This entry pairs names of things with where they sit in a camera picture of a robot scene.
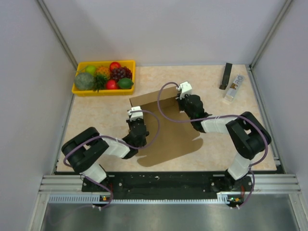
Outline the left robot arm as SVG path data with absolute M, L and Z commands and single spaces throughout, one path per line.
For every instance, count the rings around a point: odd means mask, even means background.
M 132 147 L 143 147 L 147 144 L 149 135 L 144 120 L 127 120 L 129 133 L 122 139 L 111 140 L 107 138 L 91 138 L 99 136 L 98 130 L 90 127 L 66 142 L 61 151 L 65 157 L 72 153 L 67 161 L 76 173 L 92 179 L 92 185 L 99 191 L 109 186 L 108 175 L 97 160 L 102 155 L 112 155 L 121 159 L 130 159 L 138 153 Z

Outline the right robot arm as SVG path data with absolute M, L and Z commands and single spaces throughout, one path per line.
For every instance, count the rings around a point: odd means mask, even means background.
M 211 114 L 205 112 L 203 102 L 198 95 L 176 98 L 179 110 L 184 111 L 191 120 L 193 128 L 201 133 L 227 133 L 237 151 L 231 166 L 225 171 L 221 180 L 214 180 L 212 190 L 240 190 L 243 179 L 248 174 L 251 162 L 257 154 L 268 148 L 271 136 L 251 112 L 244 112 L 239 117 L 217 116 L 207 119 Z

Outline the brown cardboard box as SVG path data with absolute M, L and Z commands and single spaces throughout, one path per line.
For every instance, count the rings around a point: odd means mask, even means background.
M 187 120 L 185 113 L 179 111 L 176 96 L 178 91 L 175 87 L 163 89 L 160 97 L 158 91 L 147 93 L 130 98 L 131 106 L 140 106 L 142 110 L 151 111 L 159 121 L 158 126 L 155 117 L 144 113 L 143 118 L 149 136 L 147 142 L 152 141 L 159 131 L 153 144 L 146 149 L 139 150 L 138 163 L 143 167 L 152 167 L 166 161 L 190 154 L 199 150 L 203 145 L 200 132 L 196 131 L 190 123 L 175 123 L 167 120 L 160 113 L 157 106 L 157 99 L 160 99 L 161 111 L 167 117 L 174 120 Z

